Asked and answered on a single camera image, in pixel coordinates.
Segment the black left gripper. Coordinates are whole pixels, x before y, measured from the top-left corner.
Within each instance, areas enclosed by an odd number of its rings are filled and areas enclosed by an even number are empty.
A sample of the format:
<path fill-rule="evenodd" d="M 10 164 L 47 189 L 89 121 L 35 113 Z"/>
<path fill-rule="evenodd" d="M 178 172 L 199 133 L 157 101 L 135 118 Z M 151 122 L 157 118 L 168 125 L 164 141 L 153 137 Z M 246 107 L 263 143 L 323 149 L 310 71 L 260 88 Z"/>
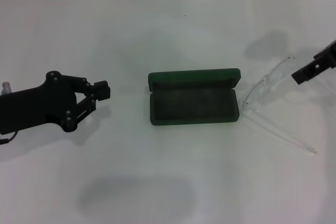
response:
<path fill-rule="evenodd" d="M 84 95 L 79 103 L 76 93 Z M 97 101 L 109 99 L 110 93 L 107 81 L 90 84 L 83 77 L 49 72 L 38 87 L 1 95 L 1 134 L 47 123 L 71 132 L 96 110 Z"/>

